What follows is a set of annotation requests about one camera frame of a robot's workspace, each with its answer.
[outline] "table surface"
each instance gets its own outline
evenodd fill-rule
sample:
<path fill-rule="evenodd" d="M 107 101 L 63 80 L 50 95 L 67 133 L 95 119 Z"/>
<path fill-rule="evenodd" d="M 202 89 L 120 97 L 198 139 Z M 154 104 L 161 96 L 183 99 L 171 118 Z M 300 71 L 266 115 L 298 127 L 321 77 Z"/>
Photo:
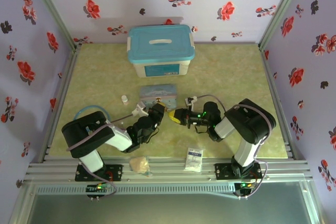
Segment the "table surface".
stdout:
<path fill-rule="evenodd" d="M 195 58 L 191 61 L 187 75 L 170 77 L 139 78 L 127 58 L 126 44 L 87 44 L 81 47 L 56 133 L 49 154 L 70 156 L 61 128 L 72 121 L 75 114 L 88 105 L 100 105 L 111 115 L 112 120 L 128 115 L 139 101 L 140 87 L 172 83 L 177 86 L 177 105 L 184 107 L 184 99 L 190 96 L 213 94 L 221 99 L 226 109 L 244 98 L 257 103 L 270 112 L 277 121 L 269 140 L 261 147 L 258 157 L 287 158 L 285 145 L 266 80 L 262 59 L 257 45 L 195 45 Z M 121 96 L 129 99 L 123 105 Z M 202 98 L 195 111 L 202 111 L 206 101 Z M 83 112 L 83 115 L 95 109 Z M 116 126 L 127 127 L 138 120 L 131 117 Z M 197 134 L 171 121 L 165 114 L 160 132 L 150 143 L 129 154 L 118 151 L 107 144 L 98 148 L 102 156 L 152 156 L 185 157 L 188 147 L 204 149 L 204 157 L 231 158 L 237 151 L 241 137 L 237 132 L 213 142 L 207 134 Z"/>

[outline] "floral wallpaper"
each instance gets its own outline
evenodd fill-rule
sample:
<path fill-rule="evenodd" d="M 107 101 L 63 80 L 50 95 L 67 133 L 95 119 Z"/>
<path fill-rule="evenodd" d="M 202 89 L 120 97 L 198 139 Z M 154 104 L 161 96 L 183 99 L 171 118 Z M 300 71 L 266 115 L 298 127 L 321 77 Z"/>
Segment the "floral wallpaper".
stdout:
<path fill-rule="evenodd" d="M 336 6 L 292 0 L 265 49 L 292 142 L 308 161 L 328 223 L 336 223 Z"/>
<path fill-rule="evenodd" d="M 196 42 L 259 42 L 280 0 L 52 0 L 75 44 L 127 42 L 134 26 L 186 24 Z M 286 22 L 288 33 L 291 19 Z"/>
<path fill-rule="evenodd" d="M 0 223 L 8 223 L 71 50 L 41 0 L 0 2 Z"/>

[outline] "medicine box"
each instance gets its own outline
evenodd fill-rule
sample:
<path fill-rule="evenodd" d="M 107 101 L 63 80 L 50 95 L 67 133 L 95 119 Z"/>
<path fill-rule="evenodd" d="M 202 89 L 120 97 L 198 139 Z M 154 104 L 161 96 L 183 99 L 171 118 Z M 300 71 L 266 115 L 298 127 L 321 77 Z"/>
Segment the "medicine box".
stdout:
<path fill-rule="evenodd" d="M 177 91 L 174 84 L 143 86 L 140 89 L 140 100 L 150 108 L 157 102 L 163 102 L 167 109 L 177 107 Z"/>
<path fill-rule="evenodd" d="M 187 25 L 142 26 L 130 30 L 127 52 L 139 77 L 177 76 L 187 74 L 195 47 Z"/>

